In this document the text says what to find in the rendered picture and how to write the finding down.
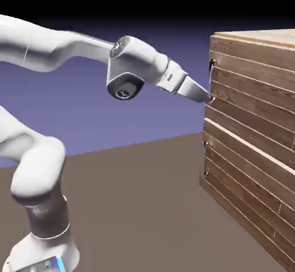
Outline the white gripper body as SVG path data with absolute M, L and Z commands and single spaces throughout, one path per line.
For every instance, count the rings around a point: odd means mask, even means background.
M 177 93 L 197 103 L 209 102 L 208 91 L 188 75 L 181 83 Z

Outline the wooden cabinet door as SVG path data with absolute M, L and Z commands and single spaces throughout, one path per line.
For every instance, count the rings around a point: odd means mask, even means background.
M 205 118 L 202 187 L 287 271 L 295 272 L 295 169 Z
M 216 32 L 205 117 L 295 169 L 295 29 Z

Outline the wooden cabinet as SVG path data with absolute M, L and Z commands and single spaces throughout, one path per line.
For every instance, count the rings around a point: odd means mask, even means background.
M 295 272 L 295 29 L 217 32 L 199 182 Z

